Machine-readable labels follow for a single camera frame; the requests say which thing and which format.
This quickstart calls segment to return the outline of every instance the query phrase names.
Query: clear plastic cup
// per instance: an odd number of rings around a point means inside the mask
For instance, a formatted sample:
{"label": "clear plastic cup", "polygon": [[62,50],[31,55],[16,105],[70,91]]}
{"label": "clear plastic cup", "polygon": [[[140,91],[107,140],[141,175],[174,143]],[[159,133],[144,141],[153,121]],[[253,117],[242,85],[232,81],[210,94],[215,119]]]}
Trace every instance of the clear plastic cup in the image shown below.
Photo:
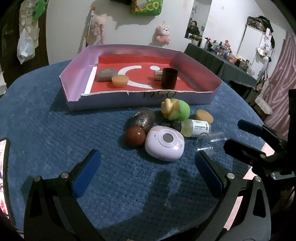
{"label": "clear plastic cup", "polygon": [[221,131],[201,133],[197,138],[197,151],[203,150],[209,157],[224,153],[226,136]]}

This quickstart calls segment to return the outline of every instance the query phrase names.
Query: curtain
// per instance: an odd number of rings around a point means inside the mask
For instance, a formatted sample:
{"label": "curtain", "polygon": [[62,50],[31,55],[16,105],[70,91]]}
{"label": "curtain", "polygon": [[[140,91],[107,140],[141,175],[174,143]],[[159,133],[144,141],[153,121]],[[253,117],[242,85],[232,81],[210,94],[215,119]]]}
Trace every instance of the curtain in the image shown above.
{"label": "curtain", "polygon": [[286,40],[276,68],[269,78],[263,99],[272,108],[265,124],[283,136],[288,136],[290,116],[288,90],[296,88],[296,37],[287,32]]}

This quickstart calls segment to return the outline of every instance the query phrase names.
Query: white oval device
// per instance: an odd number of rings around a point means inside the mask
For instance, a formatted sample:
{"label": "white oval device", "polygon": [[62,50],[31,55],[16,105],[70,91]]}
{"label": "white oval device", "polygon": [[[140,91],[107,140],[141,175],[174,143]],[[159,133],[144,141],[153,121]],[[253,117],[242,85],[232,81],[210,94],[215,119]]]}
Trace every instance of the white oval device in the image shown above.
{"label": "white oval device", "polygon": [[159,160],[176,161],[184,152],[184,144],[180,132],[165,126],[155,126],[147,134],[145,150]]}

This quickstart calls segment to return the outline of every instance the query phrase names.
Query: red ball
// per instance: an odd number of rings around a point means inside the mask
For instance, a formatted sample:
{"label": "red ball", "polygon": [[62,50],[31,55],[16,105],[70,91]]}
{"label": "red ball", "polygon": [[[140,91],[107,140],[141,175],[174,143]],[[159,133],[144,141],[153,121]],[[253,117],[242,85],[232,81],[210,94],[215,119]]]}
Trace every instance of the red ball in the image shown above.
{"label": "red ball", "polygon": [[126,145],[136,147],[143,145],[146,139],[145,131],[139,126],[133,126],[126,131],[124,141]]}

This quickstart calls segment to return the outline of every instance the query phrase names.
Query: table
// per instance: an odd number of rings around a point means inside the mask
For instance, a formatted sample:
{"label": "table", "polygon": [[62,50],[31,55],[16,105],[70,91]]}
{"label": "table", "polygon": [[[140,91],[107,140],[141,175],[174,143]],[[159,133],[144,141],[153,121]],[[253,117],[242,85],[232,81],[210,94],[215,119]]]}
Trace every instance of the table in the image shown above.
{"label": "table", "polygon": [[[157,241],[200,224],[218,200],[194,165],[196,139],[186,138],[183,156],[159,163],[144,147],[123,145],[126,122],[135,108],[70,111],[59,74],[69,61],[18,78],[0,99],[0,135],[11,141],[8,186],[16,227],[23,230],[25,204],[35,176],[58,177],[97,149],[102,164],[84,196],[82,210],[107,241]],[[160,107],[156,111],[158,122]],[[223,83],[210,105],[212,130],[223,130],[261,150],[264,141],[237,128],[239,119],[262,124],[255,112]],[[215,158],[227,172],[243,177],[248,166],[225,154]]]}
{"label": "table", "polygon": [[257,80],[226,59],[190,43],[184,53],[200,62],[220,79],[256,89]]}

